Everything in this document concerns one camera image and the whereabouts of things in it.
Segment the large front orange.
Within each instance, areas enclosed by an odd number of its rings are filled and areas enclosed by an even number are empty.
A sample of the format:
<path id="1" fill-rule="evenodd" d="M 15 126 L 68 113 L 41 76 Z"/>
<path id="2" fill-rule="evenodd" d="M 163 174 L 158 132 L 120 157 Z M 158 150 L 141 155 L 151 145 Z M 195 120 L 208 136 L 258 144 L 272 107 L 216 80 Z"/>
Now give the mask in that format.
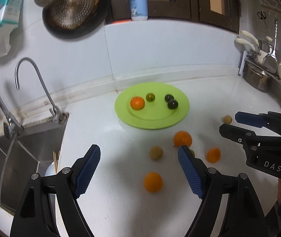
<path id="1" fill-rule="evenodd" d="M 145 100 L 140 96 L 135 96 L 130 100 L 130 107 L 133 110 L 141 110 L 145 106 Z"/>

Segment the green plate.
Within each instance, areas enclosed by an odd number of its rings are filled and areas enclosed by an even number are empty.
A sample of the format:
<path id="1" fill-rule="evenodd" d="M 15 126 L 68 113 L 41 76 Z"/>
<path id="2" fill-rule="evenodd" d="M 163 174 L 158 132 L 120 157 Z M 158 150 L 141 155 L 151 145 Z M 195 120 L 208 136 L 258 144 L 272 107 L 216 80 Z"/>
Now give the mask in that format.
<path id="1" fill-rule="evenodd" d="M 146 95 L 153 93 L 155 101 L 148 102 Z M 178 102 L 178 108 L 171 110 L 164 100 L 166 94 L 171 94 Z M 141 110 L 133 110 L 130 100 L 140 96 L 145 100 L 145 106 Z M 158 130 L 179 123 L 188 114 L 190 103 L 188 97 L 178 88 L 160 83 L 145 82 L 131 86 L 120 93 L 115 101 L 117 117 L 124 123 L 146 130 Z"/>

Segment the black frying pan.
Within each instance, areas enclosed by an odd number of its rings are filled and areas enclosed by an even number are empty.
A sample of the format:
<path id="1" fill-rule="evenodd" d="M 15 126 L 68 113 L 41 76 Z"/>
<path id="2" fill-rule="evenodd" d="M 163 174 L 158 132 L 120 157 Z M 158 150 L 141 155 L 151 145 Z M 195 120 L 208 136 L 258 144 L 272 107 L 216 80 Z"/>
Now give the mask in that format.
<path id="1" fill-rule="evenodd" d="M 97 29 L 107 18 L 111 0 L 60 0 L 42 11 L 46 29 L 60 39 L 76 39 Z"/>

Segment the dark plum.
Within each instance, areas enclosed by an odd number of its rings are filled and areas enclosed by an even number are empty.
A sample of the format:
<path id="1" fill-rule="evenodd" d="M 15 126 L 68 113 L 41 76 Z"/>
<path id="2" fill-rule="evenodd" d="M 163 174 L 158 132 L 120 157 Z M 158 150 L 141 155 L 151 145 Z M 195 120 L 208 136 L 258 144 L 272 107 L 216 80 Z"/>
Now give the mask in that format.
<path id="1" fill-rule="evenodd" d="M 164 97 L 164 100 L 166 102 L 172 101 L 173 99 L 174 99 L 174 97 L 171 94 L 166 94 L 165 97 Z"/>
<path id="2" fill-rule="evenodd" d="M 167 106 L 171 110 L 177 109 L 178 108 L 178 102 L 176 100 L 169 100 L 167 102 Z"/>

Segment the white blue soap bottle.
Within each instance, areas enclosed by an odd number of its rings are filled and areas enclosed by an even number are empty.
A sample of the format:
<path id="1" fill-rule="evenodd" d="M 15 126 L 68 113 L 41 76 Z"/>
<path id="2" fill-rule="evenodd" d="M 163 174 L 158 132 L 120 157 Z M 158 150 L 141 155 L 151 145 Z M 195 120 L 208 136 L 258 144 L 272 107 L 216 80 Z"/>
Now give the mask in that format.
<path id="1" fill-rule="evenodd" d="M 146 21 L 148 19 L 147 0 L 129 0 L 132 21 Z"/>

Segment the dark wooden window frame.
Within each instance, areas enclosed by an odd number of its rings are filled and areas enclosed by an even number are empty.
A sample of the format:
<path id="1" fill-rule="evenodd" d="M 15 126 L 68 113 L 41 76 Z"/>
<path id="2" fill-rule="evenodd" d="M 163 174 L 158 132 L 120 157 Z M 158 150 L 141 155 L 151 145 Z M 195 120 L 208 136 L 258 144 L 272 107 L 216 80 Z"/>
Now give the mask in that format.
<path id="1" fill-rule="evenodd" d="M 239 0 L 147 0 L 149 18 L 186 20 L 239 32 Z"/>

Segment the white bowl in sink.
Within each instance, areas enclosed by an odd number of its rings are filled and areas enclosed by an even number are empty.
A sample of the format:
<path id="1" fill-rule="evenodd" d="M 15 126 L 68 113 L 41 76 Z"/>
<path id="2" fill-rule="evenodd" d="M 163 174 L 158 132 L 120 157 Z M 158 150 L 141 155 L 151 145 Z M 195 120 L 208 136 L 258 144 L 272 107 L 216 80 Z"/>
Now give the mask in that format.
<path id="1" fill-rule="evenodd" d="M 54 176 L 56 175 L 56 170 L 55 170 L 55 163 L 52 162 L 49 167 L 47 168 L 46 172 L 45 172 L 45 176 Z"/>

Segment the brown kiwi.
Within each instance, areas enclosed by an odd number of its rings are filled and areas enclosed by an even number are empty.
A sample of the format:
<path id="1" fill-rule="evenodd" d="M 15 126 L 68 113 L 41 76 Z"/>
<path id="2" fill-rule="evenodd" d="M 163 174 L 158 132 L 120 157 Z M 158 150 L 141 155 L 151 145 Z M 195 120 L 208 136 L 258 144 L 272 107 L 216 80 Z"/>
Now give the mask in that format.
<path id="1" fill-rule="evenodd" d="M 223 123 L 230 125 L 232 123 L 232 117 L 230 115 L 225 115 L 223 117 Z"/>
<path id="2" fill-rule="evenodd" d="M 159 160 L 163 155 L 163 149 L 160 146 L 153 146 L 149 151 L 149 156 L 152 160 Z"/>

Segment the dark plum front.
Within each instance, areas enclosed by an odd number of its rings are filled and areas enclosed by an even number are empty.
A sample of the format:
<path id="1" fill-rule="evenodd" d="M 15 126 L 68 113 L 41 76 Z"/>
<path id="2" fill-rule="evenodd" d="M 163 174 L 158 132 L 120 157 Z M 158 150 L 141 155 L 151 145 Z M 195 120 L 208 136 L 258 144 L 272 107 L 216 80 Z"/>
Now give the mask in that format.
<path id="1" fill-rule="evenodd" d="M 166 94 L 165 97 L 164 97 L 164 100 L 166 102 L 172 101 L 173 99 L 174 99 L 174 97 L 171 94 Z"/>

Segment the steel spatula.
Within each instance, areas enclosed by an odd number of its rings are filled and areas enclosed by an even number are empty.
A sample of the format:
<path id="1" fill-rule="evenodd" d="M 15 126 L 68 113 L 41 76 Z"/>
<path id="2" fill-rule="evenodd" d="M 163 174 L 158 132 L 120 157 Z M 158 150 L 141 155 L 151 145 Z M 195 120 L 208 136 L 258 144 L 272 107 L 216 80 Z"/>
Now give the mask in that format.
<path id="1" fill-rule="evenodd" d="M 277 33 L 278 33 L 278 20 L 275 18 L 275 21 L 274 21 L 274 46 L 273 46 L 272 52 L 268 53 L 263 60 L 263 66 L 271 73 L 276 73 L 277 66 L 278 66 L 277 58 L 276 58 Z"/>

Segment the steel kitchen sink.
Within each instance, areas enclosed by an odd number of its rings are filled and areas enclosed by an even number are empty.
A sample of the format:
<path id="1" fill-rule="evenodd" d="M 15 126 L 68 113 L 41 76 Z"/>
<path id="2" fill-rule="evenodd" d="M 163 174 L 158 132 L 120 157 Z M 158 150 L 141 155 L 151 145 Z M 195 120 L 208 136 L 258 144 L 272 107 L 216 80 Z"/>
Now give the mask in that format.
<path id="1" fill-rule="evenodd" d="M 28 179 L 45 176 L 61 150 L 67 122 L 44 119 L 27 124 L 20 136 L 0 136 L 0 207 L 14 214 Z"/>

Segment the steel pot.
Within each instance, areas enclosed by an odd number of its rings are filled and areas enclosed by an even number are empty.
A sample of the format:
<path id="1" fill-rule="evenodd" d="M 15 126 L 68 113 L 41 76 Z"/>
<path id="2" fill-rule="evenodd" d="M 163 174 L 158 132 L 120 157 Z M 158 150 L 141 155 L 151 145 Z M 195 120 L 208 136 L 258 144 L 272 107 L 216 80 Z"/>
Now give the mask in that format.
<path id="1" fill-rule="evenodd" d="M 267 93 L 270 89 L 271 77 L 257 66 L 245 62 L 243 78 L 255 89 Z"/>

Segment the black scissors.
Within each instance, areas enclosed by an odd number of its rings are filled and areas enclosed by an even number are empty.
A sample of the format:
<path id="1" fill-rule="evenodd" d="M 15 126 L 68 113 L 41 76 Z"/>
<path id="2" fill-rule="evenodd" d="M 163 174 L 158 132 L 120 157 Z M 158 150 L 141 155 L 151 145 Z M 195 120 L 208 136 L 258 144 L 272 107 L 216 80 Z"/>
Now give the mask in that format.
<path id="1" fill-rule="evenodd" d="M 266 18 L 267 18 L 266 13 L 264 11 L 259 11 L 257 13 L 257 15 L 258 15 L 258 18 L 264 22 L 264 25 L 267 26 L 267 23 L 266 23 Z"/>

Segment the small orange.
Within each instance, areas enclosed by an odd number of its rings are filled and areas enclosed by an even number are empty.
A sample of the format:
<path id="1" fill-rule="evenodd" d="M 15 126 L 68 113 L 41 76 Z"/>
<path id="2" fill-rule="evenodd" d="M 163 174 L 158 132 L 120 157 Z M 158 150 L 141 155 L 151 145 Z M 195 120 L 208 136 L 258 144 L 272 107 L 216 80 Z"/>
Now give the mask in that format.
<path id="1" fill-rule="evenodd" d="M 221 159 L 221 151 L 219 148 L 211 148 L 206 153 L 206 160 L 210 163 L 217 163 Z"/>

